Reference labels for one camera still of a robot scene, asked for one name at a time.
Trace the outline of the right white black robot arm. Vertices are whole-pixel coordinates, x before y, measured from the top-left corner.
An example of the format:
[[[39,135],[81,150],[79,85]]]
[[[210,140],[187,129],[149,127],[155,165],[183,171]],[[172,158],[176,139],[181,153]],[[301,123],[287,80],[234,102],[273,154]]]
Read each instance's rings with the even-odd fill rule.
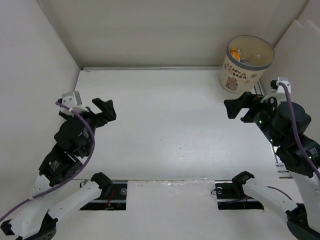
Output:
[[[225,100],[227,116],[235,119],[240,110],[247,113],[240,119],[254,123],[276,147],[275,154],[293,178],[302,203],[284,197],[257,181],[248,171],[232,178],[231,191],[237,197],[251,197],[282,218],[298,240],[320,238],[320,145],[304,132],[311,117],[295,102],[278,103],[275,97],[245,92],[236,99]]]

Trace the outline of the large clear plastic bottle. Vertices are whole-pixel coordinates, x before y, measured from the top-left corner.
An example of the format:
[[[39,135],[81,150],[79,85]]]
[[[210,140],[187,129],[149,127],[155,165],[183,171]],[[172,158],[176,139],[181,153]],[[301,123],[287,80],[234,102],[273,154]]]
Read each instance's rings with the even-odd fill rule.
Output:
[[[240,60],[245,58],[249,62],[244,62],[245,65],[258,66],[260,64],[262,53],[260,51],[251,51],[243,48],[238,48]]]

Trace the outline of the orange bottle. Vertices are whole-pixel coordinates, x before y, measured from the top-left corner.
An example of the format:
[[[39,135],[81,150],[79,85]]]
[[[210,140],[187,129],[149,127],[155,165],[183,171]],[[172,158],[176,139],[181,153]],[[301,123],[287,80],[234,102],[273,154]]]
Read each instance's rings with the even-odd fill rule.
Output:
[[[232,55],[232,57],[237,60],[238,62],[241,61],[241,58],[240,58],[240,54],[239,54],[239,49],[238,48],[235,48],[235,47],[231,47],[229,49],[229,52],[230,54]]]

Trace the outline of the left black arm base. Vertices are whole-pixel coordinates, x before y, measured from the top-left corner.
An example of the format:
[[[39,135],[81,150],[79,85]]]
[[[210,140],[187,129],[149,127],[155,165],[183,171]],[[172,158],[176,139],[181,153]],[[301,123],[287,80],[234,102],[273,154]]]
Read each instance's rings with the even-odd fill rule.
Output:
[[[107,196],[100,196],[83,207],[81,211],[125,211],[127,206],[128,181],[116,180]]]

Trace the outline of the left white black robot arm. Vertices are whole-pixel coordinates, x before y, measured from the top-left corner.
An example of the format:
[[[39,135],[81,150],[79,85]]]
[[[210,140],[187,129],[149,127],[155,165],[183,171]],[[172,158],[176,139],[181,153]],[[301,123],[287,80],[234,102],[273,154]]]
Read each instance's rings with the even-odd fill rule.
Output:
[[[76,101],[60,98],[56,105],[64,123],[54,135],[55,145],[38,169],[30,197],[0,218],[0,229],[18,240],[50,240],[70,214],[96,198],[107,198],[113,182],[104,173],[95,173],[77,192],[54,204],[60,188],[79,175],[92,158],[95,132],[117,118],[113,101],[95,98],[100,109],[94,113]]]

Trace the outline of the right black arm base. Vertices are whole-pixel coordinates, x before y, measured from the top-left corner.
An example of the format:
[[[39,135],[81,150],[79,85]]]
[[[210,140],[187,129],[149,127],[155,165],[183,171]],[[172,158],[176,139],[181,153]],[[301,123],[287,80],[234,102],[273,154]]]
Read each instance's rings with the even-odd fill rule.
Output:
[[[215,180],[211,194],[216,196],[218,210],[264,210],[262,203],[239,192],[231,180]]]

